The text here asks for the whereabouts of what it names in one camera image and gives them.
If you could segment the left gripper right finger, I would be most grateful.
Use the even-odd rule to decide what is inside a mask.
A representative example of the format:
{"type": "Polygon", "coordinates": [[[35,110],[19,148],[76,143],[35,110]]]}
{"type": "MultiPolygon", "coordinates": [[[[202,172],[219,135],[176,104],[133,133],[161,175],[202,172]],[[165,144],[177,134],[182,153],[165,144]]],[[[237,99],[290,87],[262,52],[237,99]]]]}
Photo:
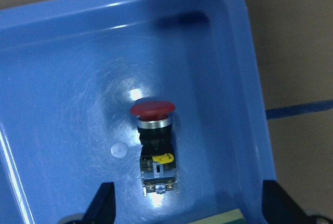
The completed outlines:
{"type": "Polygon", "coordinates": [[[267,223],[307,223],[307,215],[275,180],[263,180],[262,213],[267,223]]]}

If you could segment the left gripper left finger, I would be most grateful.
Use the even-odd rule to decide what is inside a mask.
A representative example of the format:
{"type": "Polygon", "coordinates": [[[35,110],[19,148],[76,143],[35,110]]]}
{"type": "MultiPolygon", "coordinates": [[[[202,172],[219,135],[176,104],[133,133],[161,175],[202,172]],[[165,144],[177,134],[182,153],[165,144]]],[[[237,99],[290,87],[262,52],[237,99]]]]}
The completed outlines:
{"type": "Polygon", "coordinates": [[[116,193],[113,182],[104,182],[100,185],[92,202],[90,203],[83,223],[113,224],[116,218],[116,193]]]}

